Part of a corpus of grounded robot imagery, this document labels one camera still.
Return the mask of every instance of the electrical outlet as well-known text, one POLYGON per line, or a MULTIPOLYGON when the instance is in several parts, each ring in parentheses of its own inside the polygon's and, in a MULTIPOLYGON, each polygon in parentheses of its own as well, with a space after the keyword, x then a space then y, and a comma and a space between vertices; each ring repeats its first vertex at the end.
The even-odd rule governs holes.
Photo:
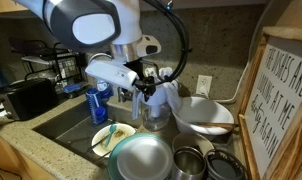
POLYGON ((211 81, 212 81, 212 76, 199 75, 196 94, 200 94, 200 95, 209 97, 211 81))

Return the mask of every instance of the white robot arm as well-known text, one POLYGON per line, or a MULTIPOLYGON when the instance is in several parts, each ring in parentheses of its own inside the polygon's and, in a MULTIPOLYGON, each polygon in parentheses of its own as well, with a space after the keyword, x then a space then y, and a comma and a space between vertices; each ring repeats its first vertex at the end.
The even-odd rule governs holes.
POLYGON ((173 22, 181 37, 183 49, 174 73, 157 83, 141 80, 141 73, 126 65, 161 51, 159 42, 153 36, 142 35, 139 26, 139 0, 13 1, 39 16, 52 34, 72 50, 95 53, 98 47, 109 44, 113 61, 92 61, 86 72, 122 88, 155 88, 158 84, 177 78, 185 66, 188 51, 186 29, 182 21, 170 10, 170 6, 165 6, 159 0, 145 1, 173 22))

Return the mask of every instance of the white plate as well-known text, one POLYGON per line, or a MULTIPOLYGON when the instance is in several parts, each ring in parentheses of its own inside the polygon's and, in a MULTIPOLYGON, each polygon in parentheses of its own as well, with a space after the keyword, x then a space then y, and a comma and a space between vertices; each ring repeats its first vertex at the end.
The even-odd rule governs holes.
POLYGON ((172 167, 170 147, 156 136, 137 136, 121 148, 117 167, 124 179, 165 179, 172 167))
MULTIPOLYGON (((105 153, 112 151, 113 148, 124 138, 131 136, 135 133, 135 129, 127 124, 115 124, 117 125, 117 129, 114 131, 114 133, 111 136, 109 145, 107 147, 105 146, 106 139, 102 141, 99 145, 97 145, 93 151, 99 155, 103 156, 105 153)), ((98 141, 100 141, 102 138, 107 136, 109 134, 110 126, 106 126, 103 129, 101 129, 92 139, 91 145, 94 145, 98 141)))

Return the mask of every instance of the stainless steel sink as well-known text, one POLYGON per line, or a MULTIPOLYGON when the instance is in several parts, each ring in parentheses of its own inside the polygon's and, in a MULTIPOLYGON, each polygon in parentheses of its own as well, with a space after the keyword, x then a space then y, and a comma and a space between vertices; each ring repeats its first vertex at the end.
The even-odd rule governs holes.
POLYGON ((111 124, 112 121, 129 124, 134 128, 138 128, 142 124, 141 119, 132 120, 130 111, 113 106, 108 106, 107 110, 108 121, 99 126, 94 126, 91 123, 87 104, 84 102, 63 112, 46 123, 41 124, 33 130, 92 163, 95 163, 100 167, 105 167, 105 161, 104 163, 101 163, 100 161, 97 163, 99 156, 94 152, 91 151, 90 153, 86 153, 87 148, 91 146, 94 135, 100 129, 111 124))

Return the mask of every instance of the dish drying rack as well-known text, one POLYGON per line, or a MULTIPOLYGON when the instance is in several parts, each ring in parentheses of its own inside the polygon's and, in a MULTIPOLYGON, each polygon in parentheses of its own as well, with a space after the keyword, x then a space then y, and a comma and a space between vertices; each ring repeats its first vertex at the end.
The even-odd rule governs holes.
POLYGON ((61 43, 55 43, 53 48, 49 48, 41 40, 11 38, 9 42, 12 52, 24 55, 21 59, 28 66, 28 73, 24 77, 25 80, 30 79, 31 75, 52 71, 55 74, 53 86, 58 93, 61 93, 66 85, 84 80, 81 67, 86 66, 86 61, 83 53, 58 48, 58 46, 62 45, 61 43), (44 65, 45 68, 35 70, 33 63, 44 65))

